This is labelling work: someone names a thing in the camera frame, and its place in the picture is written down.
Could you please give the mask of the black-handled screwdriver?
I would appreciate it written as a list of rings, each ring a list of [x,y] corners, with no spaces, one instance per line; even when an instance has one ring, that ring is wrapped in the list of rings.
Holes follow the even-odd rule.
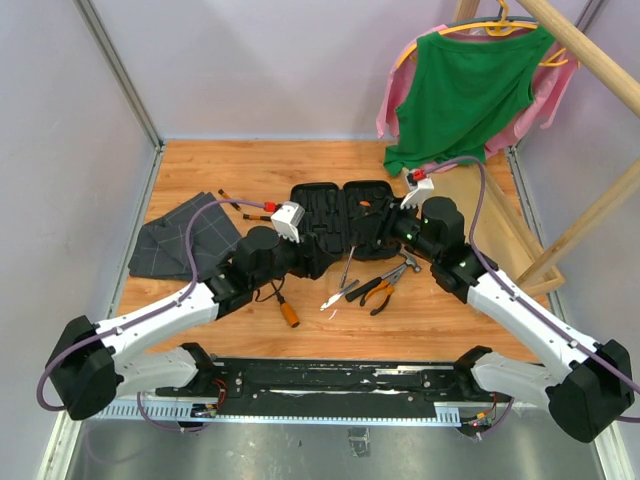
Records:
[[[371,207],[371,203],[367,200],[361,200],[358,202],[357,204],[357,208],[355,210],[355,213],[353,214],[352,217],[348,217],[348,226],[349,226],[349,254],[347,257],[347,260],[345,262],[345,266],[343,269],[343,273],[341,276],[341,281],[339,284],[339,288],[342,289],[346,286],[346,281],[348,278],[348,272],[350,269],[350,265],[352,263],[352,258],[355,252],[356,247],[359,244],[359,239],[358,239],[358,233],[356,231],[356,229],[354,227],[351,226],[351,222],[354,221],[356,218],[359,218],[361,216],[364,216],[369,208]]]

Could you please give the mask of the black plastic tool case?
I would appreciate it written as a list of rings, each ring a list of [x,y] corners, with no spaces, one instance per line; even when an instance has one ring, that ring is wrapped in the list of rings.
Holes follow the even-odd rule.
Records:
[[[358,261],[390,259],[400,251],[398,244],[356,237],[351,231],[351,222],[365,210],[362,202],[381,207],[390,197],[392,187],[381,180],[350,181],[343,187],[332,182],[304,183],[290,192],[290,200],[304,209],[300,235],[313,234],[323,250],[338,257],[348,254],[351,241],[358,240],[353,254]]]

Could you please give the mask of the orange-handled screwdriver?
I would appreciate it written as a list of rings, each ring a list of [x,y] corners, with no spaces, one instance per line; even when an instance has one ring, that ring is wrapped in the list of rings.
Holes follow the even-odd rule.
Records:
[[[297,328],[300,324],[298,315],[291,305],[286,301],[284,296],[279,292],[276,293],[276,298],[279,303],[279,308],[284,320],[291,328]]]

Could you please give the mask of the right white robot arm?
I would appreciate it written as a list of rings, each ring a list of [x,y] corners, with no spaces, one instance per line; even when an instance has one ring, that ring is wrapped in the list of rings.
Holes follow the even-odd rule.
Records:
[[[362,201],[354,231],[366,240],[400,243],[428,261],[442,290],[502,325],[539,361],[516,361],[475,347],[457,361],[455,392],[466,400],[487,391],[530,403],[582,443],[623,420],[639,390],[628,350],[575,330],[521,290],[477,248],[453,200],[433,196],[420,213],[412,213],[407,206],[413,198]]]

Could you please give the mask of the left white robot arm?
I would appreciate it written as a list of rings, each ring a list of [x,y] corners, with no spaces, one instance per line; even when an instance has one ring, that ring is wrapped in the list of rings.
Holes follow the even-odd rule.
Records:
[[[223,318],[254,299],[255,291],[291,274],[316,280],[337,261],[313,234],[300,234],[302,209],[286,202],[270,226],[249,230],[209,272],[194,273],[187,287],[129,314],[91,322],[71,320],[36,387],[38,404],[52,410],[44,385],[52,383],[61,410],[88,419],[119,397],[143,392],[200,396],[215,384],[212,357],[198,344],[165,353],[150,348],[193,327]]]

